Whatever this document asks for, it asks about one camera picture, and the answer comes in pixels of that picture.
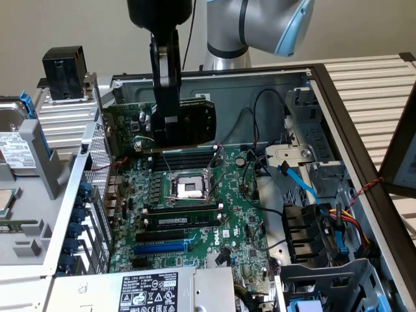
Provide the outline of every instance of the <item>capacitor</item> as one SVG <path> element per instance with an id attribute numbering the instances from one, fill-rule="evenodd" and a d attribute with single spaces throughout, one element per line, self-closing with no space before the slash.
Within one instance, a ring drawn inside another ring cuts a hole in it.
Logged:
<path id="1" fill-rule="evenodd" d="M 266 277 L 267 277 L 267 268 L 265 266 L 263 268 L 261 268 L 261 277 L 263 278 L 263 281 L 266 280 Z"/>
<path id="2" fill-rule="evenodd" d="M 235 241 L 232 241 L 232 242 L 231 242 L 231 248 L 232 248 L 233 250 L 237 250 L 237 243 L 236 243 Z"/>
<path id="3" fill-rule="evenodd" d="M 143 124 L 145 117 L 146 117 L 146 114 L 144 114 L 144 112 L 140 112 L 140 114 L 138 115 L 138 120 Z"/>
<path id="4" fill-rule="evenodd" d="M 244 158 L 242 158 L 241 156 L 238 156 L 235 159 L 235 164 L 239 168 L 244 168 L 246 166 L 246 160 Z"/>

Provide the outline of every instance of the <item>hard drive label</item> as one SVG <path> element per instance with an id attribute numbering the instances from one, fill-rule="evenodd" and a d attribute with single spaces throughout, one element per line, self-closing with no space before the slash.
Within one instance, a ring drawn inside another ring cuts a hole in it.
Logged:
<path id="1" fill-rule="evenodd" d="M 176 312 L 177 272 L 123 277 L 119 312 Z"/>
<path id="2" fill-rule="evenodd" d="M 11 169 L 36 168 L 29 145 L 17 132 L 0 132 L 0 150 Z"/>

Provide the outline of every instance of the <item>wire bundle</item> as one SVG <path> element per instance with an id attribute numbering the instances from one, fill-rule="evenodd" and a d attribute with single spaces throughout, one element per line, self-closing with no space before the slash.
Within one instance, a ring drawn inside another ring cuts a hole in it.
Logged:
<path id="1" fill-rule="evenodd" d="M 341 220 L 344 222 L 348 222 L 351 223 L 352 225 L 354 225 L 359 233 L 359 236 L 361 237 L 361 243 L 363 245 L 363 248 L 365 249 L 367 247 L 367 245 L 370 244 L 370 240 L 367 238 L 367 236 L 365 236 L 360 224 L 358 223 L 358 221 L 356 219 L 354 219 L 354 217 L 349 214 L 346 211 L 341 211 L 342 212 L 342 216 L 341 216 Z M 337 215 L 336 215 L 336 210 L 335 209 L 331 209 L 330 210 L 330 216 L 334 219 L 337 219 Z"/>

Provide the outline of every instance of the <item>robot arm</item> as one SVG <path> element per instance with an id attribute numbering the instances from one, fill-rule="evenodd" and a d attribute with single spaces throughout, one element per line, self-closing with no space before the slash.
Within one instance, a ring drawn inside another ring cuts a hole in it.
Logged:
<path id="1" fill-rule="evenodd" d="M 191 0 L 127 0 L 131 21 L 151 32 L 153 90 L 162 117 L 179 114 L 181 59 L 176 26 L 192 12 Z"/>
<path id="2" fill-rule="evenodd" d="M 304 39 L 315 0 L 211 0 L 204 70 L 250 67 L 248 47 L 290 57 Z"/>

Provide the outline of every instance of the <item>cable connector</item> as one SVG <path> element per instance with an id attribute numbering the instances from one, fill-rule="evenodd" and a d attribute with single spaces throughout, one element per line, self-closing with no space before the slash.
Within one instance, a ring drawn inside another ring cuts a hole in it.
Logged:
<path id="1" fill-rule="evenodd" d="M 341 207 L 341 204 L 340 203 L 338 203 L 336 206 L 335 206 L 335 210 L 336 210 L 336 215 L 337 215 L 337 228 L 338 229 L 341 229 L 342 228 L 342 226 L 343 226 L 343 220 L 342 220 L 342 207 Z"/>
<path id="2" fill-rule="evenodd" d="M 287 161 L 283 161 L 281 165 L 278 166 L 278 172 L 281 172 L 285 177 L 288 176 L 287 170 L 291 167 L 287 163 Z"/>

